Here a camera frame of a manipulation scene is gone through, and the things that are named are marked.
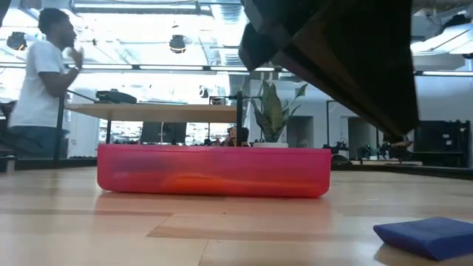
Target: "plastic container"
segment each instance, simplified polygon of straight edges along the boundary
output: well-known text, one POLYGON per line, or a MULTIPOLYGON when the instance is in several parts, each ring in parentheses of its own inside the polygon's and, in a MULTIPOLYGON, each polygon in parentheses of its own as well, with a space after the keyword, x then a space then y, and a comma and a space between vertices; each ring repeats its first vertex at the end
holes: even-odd
POLYGON ((330 187, 329 149, 99 145, 107 191, 317 198, 330 187))

